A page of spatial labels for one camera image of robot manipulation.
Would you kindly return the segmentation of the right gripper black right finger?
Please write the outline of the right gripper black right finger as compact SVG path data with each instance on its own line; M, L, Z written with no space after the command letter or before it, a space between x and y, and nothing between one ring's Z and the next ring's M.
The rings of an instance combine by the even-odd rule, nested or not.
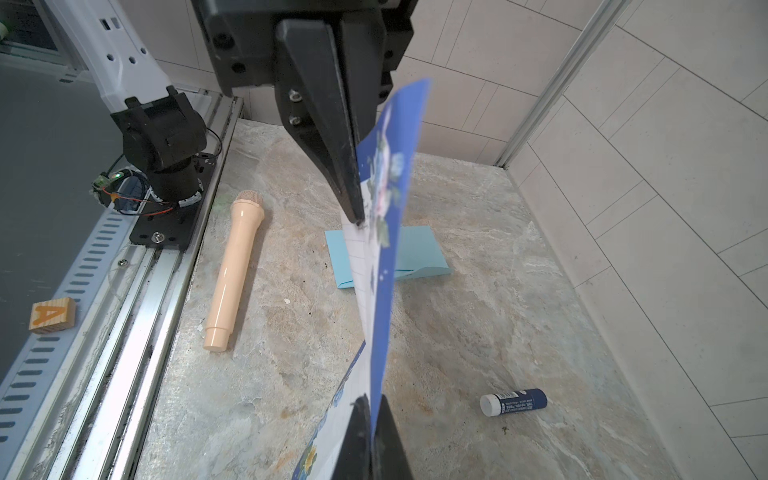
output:
M413 480L388 399L382 396L373 440L375 480Z

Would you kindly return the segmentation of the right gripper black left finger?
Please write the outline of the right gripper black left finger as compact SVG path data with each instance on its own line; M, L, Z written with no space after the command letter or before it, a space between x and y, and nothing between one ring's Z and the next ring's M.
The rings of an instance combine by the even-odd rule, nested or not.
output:
M368 480L372 478L371 415L366 395L356 399L332 480Z

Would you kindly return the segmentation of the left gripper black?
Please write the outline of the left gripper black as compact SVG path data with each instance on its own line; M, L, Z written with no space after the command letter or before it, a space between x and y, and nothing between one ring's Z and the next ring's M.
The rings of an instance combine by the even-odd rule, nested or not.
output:
M224 92L274 85L285 128L349 222L364 221L356 146L392 91L416 1L194 1Z

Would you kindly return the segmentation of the blue bordered floral letter paper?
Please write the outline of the blue bordered floral letter paper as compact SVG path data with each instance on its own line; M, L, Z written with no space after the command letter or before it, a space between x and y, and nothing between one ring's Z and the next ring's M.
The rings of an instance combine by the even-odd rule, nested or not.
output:
M357 147L365 220L359 226L343 221L342 232L364 342L295 467L296 479L331 477L358 400L369 411L363 444L372 444L389 351L398 241L430 89L428 80L400 88Z

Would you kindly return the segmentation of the teal paper envelope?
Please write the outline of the teal paper envelope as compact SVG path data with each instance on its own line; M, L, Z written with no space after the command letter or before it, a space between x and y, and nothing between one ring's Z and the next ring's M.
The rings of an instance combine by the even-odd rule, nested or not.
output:
M353 272L342 230L325 232L336 286L354 286ZM395 279L410 280L452 273L429 226L405 226L400 230Z

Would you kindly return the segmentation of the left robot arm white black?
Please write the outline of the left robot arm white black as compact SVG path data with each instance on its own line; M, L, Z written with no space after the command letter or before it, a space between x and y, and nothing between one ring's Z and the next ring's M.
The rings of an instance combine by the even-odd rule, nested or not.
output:
M365 219L357 145L388 98L413 37L412 1L196 1L222 92L270 85L288 133L327 180L347 219ZM127 160L163 201L192 197L201 117L171 84L115 1L47 8L93 76Z

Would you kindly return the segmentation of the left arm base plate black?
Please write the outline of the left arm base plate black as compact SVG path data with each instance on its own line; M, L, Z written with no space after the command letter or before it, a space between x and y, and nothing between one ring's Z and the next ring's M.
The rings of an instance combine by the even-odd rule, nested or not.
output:
M161 208L153 208L149 215L140 216L129 235L129 241L134 245L152 248L186 250L217 164L218 156L213 153L202 153L194 158L192 166L198 181L196 195L180 202L170 212L161 213Z

